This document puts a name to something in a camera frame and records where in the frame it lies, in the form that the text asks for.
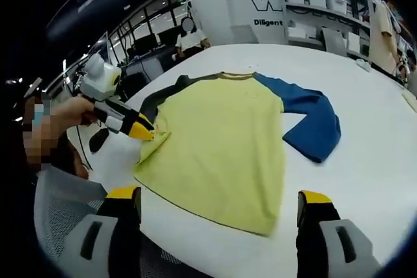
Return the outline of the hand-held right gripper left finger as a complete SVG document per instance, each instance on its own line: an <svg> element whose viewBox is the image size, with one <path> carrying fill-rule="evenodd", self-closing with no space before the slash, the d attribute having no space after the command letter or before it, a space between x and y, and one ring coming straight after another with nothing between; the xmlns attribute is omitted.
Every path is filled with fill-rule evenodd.
<svg viewBox="0 0 417 278"><path fill-rule="evenodd" d="M86 215L65 239L67 277L134 277L139 274L141 188L114 189L97 213Z"/></svg>

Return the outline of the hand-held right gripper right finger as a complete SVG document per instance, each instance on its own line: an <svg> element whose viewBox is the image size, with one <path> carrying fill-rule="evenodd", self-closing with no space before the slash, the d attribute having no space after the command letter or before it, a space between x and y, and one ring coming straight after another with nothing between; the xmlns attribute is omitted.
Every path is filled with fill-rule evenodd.
<svg viewBox="0 0 417 278"><path fill-rule="evenodd" d="M381 268L370 239L322 193L298 192L297 228L298 277L373 277Z"/></svg>

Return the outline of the person's left hand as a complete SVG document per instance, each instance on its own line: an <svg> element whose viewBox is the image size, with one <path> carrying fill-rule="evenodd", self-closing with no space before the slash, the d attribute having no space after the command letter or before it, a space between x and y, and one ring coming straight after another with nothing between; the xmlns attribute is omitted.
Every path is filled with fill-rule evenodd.
<svg viewBox="0 0 417 278"><path fill-rule="evenodd" d="M68 128L90 125L98 120L94 113L94 104L80 96L70 98L63 104L61 116Z"/></svg>

